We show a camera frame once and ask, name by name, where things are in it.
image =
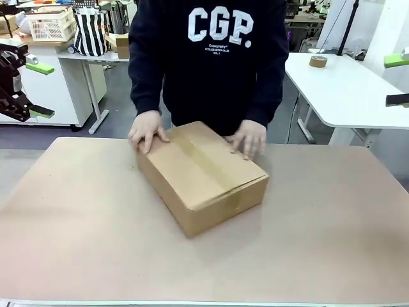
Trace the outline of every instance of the white table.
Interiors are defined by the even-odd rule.
[[[99,107],[98,107],[99,100],[96,95],[95,85],[92,82],[91,70],[90,70],[89,65],[103,65],[106,63],[111,64],[115,62],[127,63],[129,62],[129,59],[119,59],[118,53],[114,51],[109,51],[103,54],[102,56],[83,56],[79,53],[70,54],[68,51],[60,51],[58,53],[58,58],[77,60],[77,61],[80,61],[81,63],[81,67],[86,76],[86,82],[88,85],[89,95],[91,97],[91,102],[94,107],[94,112],[96,115],[96,122],[91,126],[88,132],[89,134],[94,134],[95,131],[99,128],[99,126],[101,126],[102,122],[107,118],[109,114],[109,110],[105,109],[102,111],[102,113],[99,110]]]
[[[291,53],[286,73],[309,104],[305,121],[298,124],[310,143],[307,125],[314,111],[327,126],[335,127],[330,145],[350,145],[357,134],[371,148],[382,129],[409,130],[409,109],[386,107],[386,96],[397,88],[353,59],[325,54],[325,68],[309,66],[311,54]]]

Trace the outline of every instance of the box flap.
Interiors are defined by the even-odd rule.
[[[267,176],[252,161],[231,153],[229,144],[201,122],[176,127],[167,135],[171,142],[156,139],[148,158],[190,210]]]

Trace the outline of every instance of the table edge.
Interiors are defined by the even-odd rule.
[[[72,56],[72,54],[69,54],[68,51],[57,51],[57,58],[59,59],[73,59],[76,61],[88,61],[88,62],[110,62],[110,63],[128,63],[129,59],[104,59],[103,56],[90,56],[89,58],[82,58],[85,57],[81,55],[81,58],[76,58],[75,56]]]
[[[2,299],[0,301],[12,302],[24,305],[45,305],[45,306],[235,306],[235,307],[398,307],[407,306],[407,303],[391,304],[332,304],[332,303],[235,303],[235,302],[203,302],[203,301],[26,301],[14,299]]]

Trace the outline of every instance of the brown tape roll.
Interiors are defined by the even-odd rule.
[[[327,65],[328,59],[324,56],[312,56],[309,61],[309,66],[316,68],[324,68]]]

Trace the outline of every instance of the black and white striped bag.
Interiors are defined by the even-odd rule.
[[[108,33],[105,13],[96,15],[75,14],[77,32],[74,47],[83,56],[101,56],[109,50],[109,42],[105,39]]]

